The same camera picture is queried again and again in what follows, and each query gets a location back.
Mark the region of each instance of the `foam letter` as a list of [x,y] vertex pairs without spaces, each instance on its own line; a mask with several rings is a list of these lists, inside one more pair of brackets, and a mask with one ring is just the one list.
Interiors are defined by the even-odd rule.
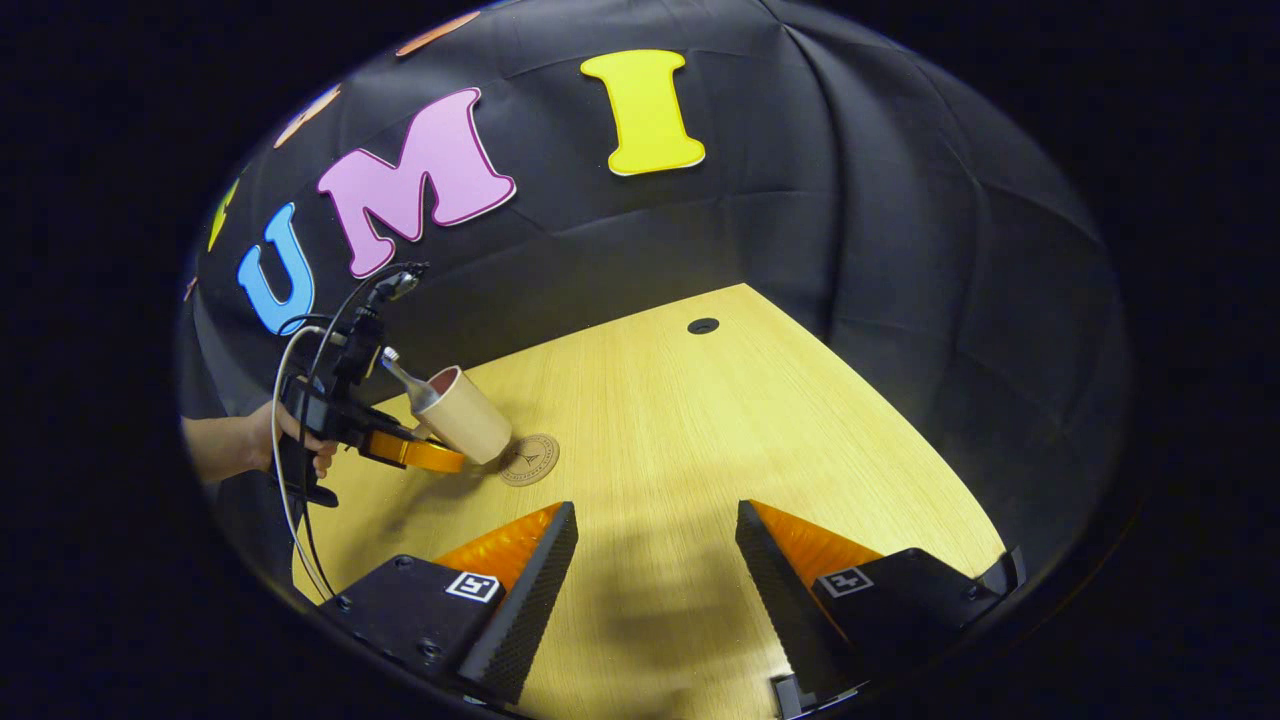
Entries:
[[257,318],[262,320],[268,331],[280,334],[293,334],[302,327],[302,320],[296,320],[283,331],[280,328],[289,318],[310,313],[316,296],[311,266],[307,265],[307,259],[302,255],[302,246],[298,245],[298,237],[293,233],[293,224],[289,222],[292,219],[293,204],[289,202],[275,213],[264,233],[266,241],[274,245],[276,252],[280,254],[284,269],[289,273],[289,284],[293,287],[289,290],[287,301],[278,300],[271,292],[271,287],[266,284],[266,275],[262,274],[262,266],[259,264],[262,256],[260,246],[255,245],[248,249],[241,260],[239,272],[236,274],[236,279],[248,293],[248,301],[253,306],[253,311],[257,313]]
[[625,50],[582,63],[582,74],[604,81],[618,128],[609,169],[620,176],[687,168],[703,161],[701,142],[685,135],[672,74],[685,59],[668,50]]
[[351,274],[365,278],[396,255],[392,238],[374,231],[369,215],[417,242],[422,238],[422,190],[435,192],[431,219],[456,225],[493,210],[516,193],[516,182],[489,164],[471,108],[480,90],[468,87],[424,108],[410,122],[399,165],[355,150],[320,177],[351,245]]

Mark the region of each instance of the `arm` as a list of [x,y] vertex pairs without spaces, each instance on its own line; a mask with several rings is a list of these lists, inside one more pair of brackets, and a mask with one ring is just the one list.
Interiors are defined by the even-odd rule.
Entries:
[[[276,409],[279,430],[297,439],[298,421],[284,407]],[[187,441],[196,475],[202,484],[219,483],[247,470],[269,470],[274,460],[271,450],[279,433],[271,437],[271,404],[264,402],[251,415],[243,418],[210,418],[206,420],[182,419],[182,434]],[[325,477],[338,443],[323,442],[307,436],[307,450],[316,452],[312,461],[316,475]]]

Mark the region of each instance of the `blue letter u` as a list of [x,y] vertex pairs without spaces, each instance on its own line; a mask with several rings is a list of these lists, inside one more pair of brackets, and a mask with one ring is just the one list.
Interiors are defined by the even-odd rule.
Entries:
[[248,249],[241,260],[239,272],[236,274],[236,279],[248,293],[248,301],[253,305],[257,318],[262,320],[269,332],[279,332],[280,334],[293,334],[302,327],[302,320],[294,320],[283,331],[280,328],[289,318],[310,313],[316,296],[311,268],[302,255],[298,237],[293,234],[293,224],[289,222],[292,219],[293,204],[289,202],[275,213],[271,222],[266,224],[265,233],[266,241],[275,246],[275,251],[280,254],[280,260],[284,263],[284,269],[289,273],[289,283],[293,287],[287,301],[282,302],[276,299],[270,286],[266,284],[266,275],[262,274],[262,266],[259,265],[259,259],[262,256],[260,246],[255,245]]

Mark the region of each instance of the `human hand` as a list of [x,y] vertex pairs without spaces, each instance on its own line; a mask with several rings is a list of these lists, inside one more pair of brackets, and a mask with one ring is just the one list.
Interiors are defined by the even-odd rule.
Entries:
[[[246,442],[250,454],[250,462],[252,468],[257,470],[265,471],[271,468],[271,461],[275,459],[273,450],[275,443],[280,442],[280,434],[288,433],[288,436],[293,439],[298,439],[298,434],[301,432],[301,427],[293,415],[289,415],[283,405],[276,405],[276,432],[274,437],[271,436],[270,400],[264,402],[261,407],[248,415],[246,420],[246,432],[248,433]],[[333,456],[338,452],[338,443],[332,439],[321,441],[311,433],[307,433],[306,448],[316,454],[316,456],[311,460],[311,464],[316,469],[316,477],[324,478],[325,474],[328,474],[329,465],[333,464]]]

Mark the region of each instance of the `beige cup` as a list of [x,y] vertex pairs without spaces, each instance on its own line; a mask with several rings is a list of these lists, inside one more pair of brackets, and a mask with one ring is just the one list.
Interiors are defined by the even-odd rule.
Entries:
[[435,437],[484,465],[511,443],[511,421],[498,413],[461,368],[453,365],[426,380],[440,398],[415,415]]

